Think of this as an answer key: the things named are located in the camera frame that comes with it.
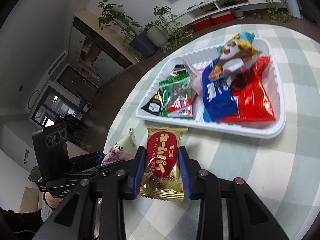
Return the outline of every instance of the human hand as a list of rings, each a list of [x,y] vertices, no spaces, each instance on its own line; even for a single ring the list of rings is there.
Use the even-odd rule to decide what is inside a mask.
[[[63,198],[54,198],[49,192],[46,192],[44,194],[44,198],[46,203],[51,207],[51,208],[56,208],[59,203],[63,200]]]

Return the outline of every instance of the dining table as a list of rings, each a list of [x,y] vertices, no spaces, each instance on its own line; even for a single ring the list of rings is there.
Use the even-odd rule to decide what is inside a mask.
[[[146,147],[147,127],[168,126],[138,119],[135,112],[170,58],[222,44],[241,32],[254,33],[272,47],[284,90],[284,129],[272,139],[259,139],[189,128],[181,144],[191,159],[218,178],[243,178],[288,238],[300,240],[320,211],[320,44],[297,31],[277,25],[233,25],[179,48],[137,83],[113,121],[104,153],[127,135],[130,128],[135,129],[136,144]],[[127,239],[194,240],[199,208],[199,200],[185,199],[178,203],[138,196],[135,201],[124,201]],[[227,240],[226,215],[223,215],[223,233]]]

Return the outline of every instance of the red storage box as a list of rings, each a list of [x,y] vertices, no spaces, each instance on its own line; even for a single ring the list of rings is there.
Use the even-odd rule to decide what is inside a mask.
[[[212,21],[211,21],[211,18],[209,17],[207,19],[197,21],[197,22],[191,24],[191,26],[195,31],[199,31],[204,28],[212,26]]]
[[[225,23],[234,20],[234,17],[230,11],[213,15],[211,18],[214,24]]]

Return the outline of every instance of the gold snack wrapper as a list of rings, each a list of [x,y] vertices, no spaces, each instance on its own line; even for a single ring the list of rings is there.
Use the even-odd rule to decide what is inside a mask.
[[[183,201],[178,148],[188,128],[148,128],[147,167],[139,195],[161,200]]]

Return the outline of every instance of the red oval label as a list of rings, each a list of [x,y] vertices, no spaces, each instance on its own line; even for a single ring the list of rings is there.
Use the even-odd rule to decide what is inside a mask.
[[[157,132],[147,142],[148,165],[158,178],[167,176],[177,161],[177,138],[170,132]]]

